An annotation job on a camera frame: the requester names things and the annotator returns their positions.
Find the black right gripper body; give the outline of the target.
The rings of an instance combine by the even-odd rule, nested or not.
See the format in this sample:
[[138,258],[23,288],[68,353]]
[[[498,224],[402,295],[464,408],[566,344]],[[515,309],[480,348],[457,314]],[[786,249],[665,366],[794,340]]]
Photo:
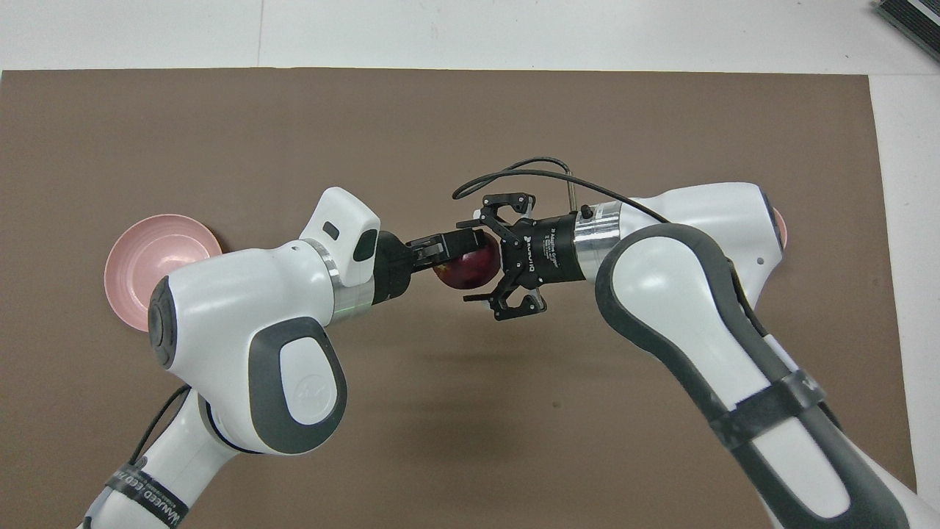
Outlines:
[[518,240],[501,245],[504,271],[519,271],[515,284],[534,289],[541,284],[583,281],[574,244],[577,215],[570,213],[544,220],[521,218],[508,230]]

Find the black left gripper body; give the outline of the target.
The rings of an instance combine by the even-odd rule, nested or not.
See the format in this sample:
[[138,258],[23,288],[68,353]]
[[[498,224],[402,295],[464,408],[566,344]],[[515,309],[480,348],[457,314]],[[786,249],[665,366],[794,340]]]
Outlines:
[[395,234],[380,231],[374,255],[373,304],[378,305],[404,294],[414,272],[414,250]]

